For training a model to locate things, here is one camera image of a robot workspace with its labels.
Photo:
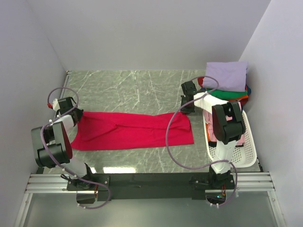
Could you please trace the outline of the crimson red t shirt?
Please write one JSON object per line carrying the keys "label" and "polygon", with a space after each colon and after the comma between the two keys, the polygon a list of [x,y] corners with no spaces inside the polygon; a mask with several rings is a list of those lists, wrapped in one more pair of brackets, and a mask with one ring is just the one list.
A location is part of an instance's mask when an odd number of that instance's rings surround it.
{"label": "crimson red t shirt", "polygon": [[84,112],[71,147],[81,151],[190,145],[190,120],[182,113],[159,115]]}

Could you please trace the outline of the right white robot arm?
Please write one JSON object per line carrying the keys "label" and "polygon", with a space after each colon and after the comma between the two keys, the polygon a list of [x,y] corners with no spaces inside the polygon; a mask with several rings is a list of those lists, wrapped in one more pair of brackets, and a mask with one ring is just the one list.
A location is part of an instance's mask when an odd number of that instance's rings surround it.
{"label": "right white robot arm", "polygon": [[218,189],[229,179],[234,148],[246,127],[238,102],[228,102],[197,90],[193,81],[181,84],[181,112],[191,114],[195,107],[208,112],[212,119],[214,136],[217,140],[213,165],[209,167],[208,184]]}

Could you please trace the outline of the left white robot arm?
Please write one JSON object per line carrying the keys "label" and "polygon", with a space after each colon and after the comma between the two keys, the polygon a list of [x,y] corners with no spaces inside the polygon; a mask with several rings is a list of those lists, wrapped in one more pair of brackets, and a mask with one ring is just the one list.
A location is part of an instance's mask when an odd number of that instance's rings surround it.
{"label": "left white robot arm", "polygon": [[56,112],[58,120],[50,122],[43,131],[42,127],[31,130],[31,139],[34,157],[39,167],[54,168],[57,164],[51,159],[44,144],[50,150],[57,162],[62,165],[62,170],[71,170],[68,180],[73,180],[82,189],[89,190],[94,186],[95,179],[90,167],[73,156],[68,131],[73,129],[83,116],[83,110],[78,109],[72,97],[54,99],[49,107]]}

